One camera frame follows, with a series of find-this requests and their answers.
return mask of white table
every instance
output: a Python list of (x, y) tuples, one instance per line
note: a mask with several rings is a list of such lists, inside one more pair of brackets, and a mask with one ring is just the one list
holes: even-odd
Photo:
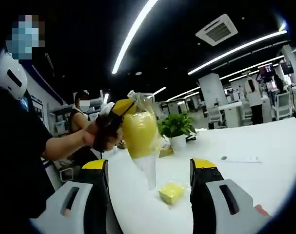
[[(222, 156), (258, 156), (262, 163), (225, 162)], [(261, 204), (274, 215), (296, 180), (296, 119), (200, 132), (183, 153), (157, 159), (157, 187), (152, 191), (127, 150), (110, 154), (109, 192), (124, 233), (192, 233), (192, 157), (215, 163), (225, 179), (232, 179), (253, 197), (254, 205)], [(158, 197), (160, 187), (171, 180), (187, 187), (173, 207)]]
[[(271, 115), (270, 100), (266, 95), (264, 95), (261, 99), (263, 101), (262, 110), (263, 110), (264, 123), (271, 122), (272, 115)], [(241, 111), (239, 110), (239, 107), (241, 106), (242, 106), (242, 101), (237, 101), (237, 102), (229, 103), (229, 104), (218, 107), (220, 111), (224, 110), (225, 112), (225, 118), (226, 118), (228, 128), (235, 128), (235, 127), (241, 126)]]

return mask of black ceiling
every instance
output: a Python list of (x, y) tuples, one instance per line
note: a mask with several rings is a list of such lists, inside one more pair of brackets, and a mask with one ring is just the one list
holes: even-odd
[[(137, 31), (118, 73), (112, 75), (120, 48), (146, 2), (81, 0), (73, 5), (54, 3), (43, 7), (39, 13), (45, 20), (45, 47), (33, 50), (34, 66), (68, 103), (73, 102), (72, 93), (79, 89), (89, 90), (92, 98), (103, 89), (117, 99), (124, 98), (131, 89), (152, 93), (166, 86), (156, 96), (161, 101), (195, 88), (197, 79), (227, 61), (287, 40), (287, 35), (282, 35), (258, 43), (189, 76), (189, 71), (214, 57), (276, 32), (279, 21), (269, 8), (251, 0), (159, 0)], [(195, 36), (222, 14), (230, 17), (238, 34), (216, 46)], [(282, 45), (238, 59), (214, 72), (221, 77), (274, 58)], [(44, 53), (52, 61), (54, 77)]]

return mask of white flower pot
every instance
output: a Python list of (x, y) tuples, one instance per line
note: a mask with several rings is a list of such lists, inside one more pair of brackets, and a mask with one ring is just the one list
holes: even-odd
[(169, 141), (171, 142), (171, 146), (174, 152), (179, 152), (186, 148), (186, 136), (180, 135), (173, 138), (170, 138)]

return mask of office chair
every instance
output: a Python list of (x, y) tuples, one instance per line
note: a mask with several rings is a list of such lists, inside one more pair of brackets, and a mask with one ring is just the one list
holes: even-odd
[(214, 106), (212, 108), (207, 109), (208, 113), (208, 122), (209, 124), (215, 127), (215, 123), (218, 123), (217, 129), (226, 128), (225, 120), (223, 119), (223, 115), (221, 114), (218, 106)]
[(291, 117), (292, 108), (290, 103), (290, 93), (278, 94), (276, 96), (276, 106), (273, 106), (277, 120)]
[(252, 109), (250, 103), (246, 99), (242, 99), (241, 117), (242, 125), (246, 121), (252, 123)]

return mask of yellow object in bag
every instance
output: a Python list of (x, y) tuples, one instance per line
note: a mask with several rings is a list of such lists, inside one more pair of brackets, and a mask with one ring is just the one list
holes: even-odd
[(126, 114), (122, 129), (132, 159), (150, 156), (157, 147), (160, 147), (157, 120), (148, 111), (134, 115)]

